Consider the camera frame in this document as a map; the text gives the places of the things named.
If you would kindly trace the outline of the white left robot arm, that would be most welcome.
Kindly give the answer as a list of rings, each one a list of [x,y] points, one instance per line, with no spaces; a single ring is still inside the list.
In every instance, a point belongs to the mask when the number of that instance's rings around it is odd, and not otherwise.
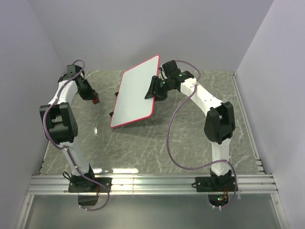
[[[77,140],[78,125],[71,109],[75,95],[97,104],[98,93],[85,78],[84,68],[75,62],[67,65],[66,73],[58,80],[58,89],[47,105],[39,108],[44,133],[49,142],[61,150],[71,166],[71,174],[63,173],[75,192],[91,192],[97,188],[94,172],[84,158]]]

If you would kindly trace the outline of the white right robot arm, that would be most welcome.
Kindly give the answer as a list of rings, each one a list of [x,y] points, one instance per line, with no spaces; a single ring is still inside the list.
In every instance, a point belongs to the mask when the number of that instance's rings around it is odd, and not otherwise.
[[[229,145],[235,130],[234,107],[231,102],[223,102],[208,92],[199,80],[201,75],[194,76],[190,71],[181,71],[177,64],[178,60],[171,60],[159,67],[160,74],[151,79],[145,99],[154,98],[163,101],[168,97],[168,92],[177,90],[186,98],[174,111],[168,129],[181,107],[189,100],[193,101],[205,115],[204,134],[211,142],[212,162],[208,163],[211,168],[211,187],[220,191],[227,185],[225,176],[234,171],[229,158]]]

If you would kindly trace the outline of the red-framed whiteboard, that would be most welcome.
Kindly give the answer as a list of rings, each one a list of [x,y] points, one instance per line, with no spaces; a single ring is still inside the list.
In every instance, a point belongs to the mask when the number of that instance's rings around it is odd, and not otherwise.
[[[160,56],[156,55],[123,73],[110,122],[111,128],[152,116],[155,98],[145,99],[145,96],[152,77],[158,73],[159,60]]]

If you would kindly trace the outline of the red bone-shaped eraser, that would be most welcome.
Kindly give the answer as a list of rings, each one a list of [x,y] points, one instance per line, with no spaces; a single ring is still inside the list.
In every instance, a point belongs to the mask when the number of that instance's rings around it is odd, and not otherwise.
[[[95,98],[92,100],[93,104],[98,104],[100,102],[98,94],[95,95]]]

